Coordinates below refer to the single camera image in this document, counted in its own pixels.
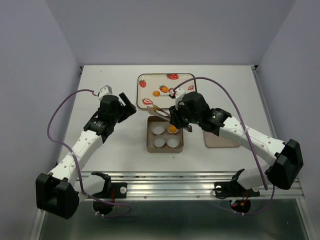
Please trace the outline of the metal food tongs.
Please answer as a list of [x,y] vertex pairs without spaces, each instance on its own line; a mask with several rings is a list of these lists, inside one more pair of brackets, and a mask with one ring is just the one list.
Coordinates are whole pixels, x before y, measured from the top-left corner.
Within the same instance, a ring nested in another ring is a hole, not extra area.
[[155,104],[152,104],[152,106],[147,106],[147,108],[146,108],[147,112],[152,116],[156,116],[156,117],[159,117],[167,122],[170,122],[170,113],[166,112],[162,108],[155,109],[153,107],[153,105],[155,105]]

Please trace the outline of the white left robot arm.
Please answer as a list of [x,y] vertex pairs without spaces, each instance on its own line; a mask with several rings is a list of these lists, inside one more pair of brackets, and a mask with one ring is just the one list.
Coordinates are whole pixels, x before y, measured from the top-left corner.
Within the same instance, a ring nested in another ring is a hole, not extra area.
[[92,199],[104,205],[103,210],[95,211],[95,215],[102,218],[112,218],[110,213],[115,206],[132,210],[130,205],[115,201],[116,191],[108,174],[94,171],[87,178],[81,175],[81,170],[113,133],[116,124],[137,111],[125,93],[113,95],[107,86],[96,97],[99,99],[99,108],[83,127],[74,146],[61,142],[68,149],[68,154],[49,173],[41,173],[36,178],[38,209],[70,219],[82,201]]

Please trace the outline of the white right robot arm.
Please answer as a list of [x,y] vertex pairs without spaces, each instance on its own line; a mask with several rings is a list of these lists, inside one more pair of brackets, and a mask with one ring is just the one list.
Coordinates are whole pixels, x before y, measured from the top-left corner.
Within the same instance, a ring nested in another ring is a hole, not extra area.
[[273,185],[289,190],[304,162],[300,144],[290,139],[284,142],[252,129],[221,108],[210,108],[198,92],[186,93],[178,88],[169,97],[175,104],[169,108],[170,123],[178,129],[198,125],[203,131],[230,140],[250,150],[265,161],[252,169],[240,169],[230,181],[214,185],[215,196],[224,198],[255,195],[253,189]]

